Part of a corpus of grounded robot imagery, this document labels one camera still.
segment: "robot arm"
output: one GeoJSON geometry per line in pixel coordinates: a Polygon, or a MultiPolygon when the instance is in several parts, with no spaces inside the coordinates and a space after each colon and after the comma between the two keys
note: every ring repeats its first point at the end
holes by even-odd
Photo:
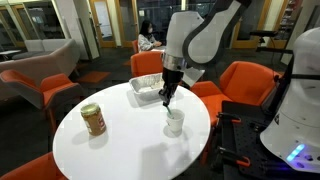
{"type": "Polygon", "coordinates": [[[192,11],[172,15],[162,55],[165,84],[159,95],[164,106],[181,80],[193,86],[221,58],[224,43],[250,4],[251,0],[217,0],[205,20],[192,11]]]}

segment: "woman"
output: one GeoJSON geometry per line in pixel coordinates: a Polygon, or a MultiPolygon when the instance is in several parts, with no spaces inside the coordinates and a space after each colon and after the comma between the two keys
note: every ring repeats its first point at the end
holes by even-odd
{"type": "Polygon", "coordinates": [[[140,34],[138,37],[138,48],[139,52],[142,51],[150,51],[154,47],[161,46],[161,42],[156,41],[153,37],[152,33],[152,24],[148,20],[144,20],[142,22],[142,26],[140,29],[140,34]]]}

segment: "white cup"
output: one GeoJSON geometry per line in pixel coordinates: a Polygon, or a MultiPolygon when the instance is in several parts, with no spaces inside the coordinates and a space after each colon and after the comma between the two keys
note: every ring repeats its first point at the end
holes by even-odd
{"type": "Polygon", "coordinates": [[[172,109],[171,113],[171,115],[169,114],[169,112],[167,113],[167,123],[170,131],[181,131],[184,120],[184,113],[179,109],[172,109]]]}

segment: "jar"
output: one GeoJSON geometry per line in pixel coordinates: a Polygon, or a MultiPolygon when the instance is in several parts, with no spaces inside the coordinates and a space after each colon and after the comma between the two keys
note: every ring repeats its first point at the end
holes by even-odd
{"type": "Polygon", "coordinates": [[[97,103],[91,103],[81,108],[83,117],[89,133],[92,136],[99,136],[106,131],[106,124],[101,114],[101,109],[97,103]]]}

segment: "orange chair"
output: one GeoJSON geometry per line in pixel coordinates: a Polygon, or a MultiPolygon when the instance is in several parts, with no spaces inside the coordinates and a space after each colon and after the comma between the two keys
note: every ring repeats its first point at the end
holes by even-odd
{"type": "Polygon", "coordinates": [[[139,53],[138,40],[132,41],[132,48],[133,48],[134,54],[139,53]]]}
{"type": "Polygon", "coordinates": [[[161,51],[145,51],[131,56],[133,77],[162,73],[161,51]]]}
{"type": "MultiPolygon", "coordinates": [[[[233,101],[259,106],[275,87],[273,70],[251,62],[235,61],[220,77],[220,89],[211,81],[197,82],[191,91],[206,105],[211,126],[216,126],[222,101],[233,101]]],[[[201,163],[206,162],[208,144],[202,154],[201,163]]]]}
{"type": "Polygon", "coordinates": [[[67,180],[54,162],[52,152],[8,172],[0,180],[67,180]]]}
{"type": "Polygon", "coordinates": [[[57,129],[54,108],[77,97],[83,98],[83,89],[65,74],[57,74],[42,80],[37,87],[32,79],[15,70],[5,70],[0,79],[38,109],[45,110],[50,117],[52,132],[57,129]]]}

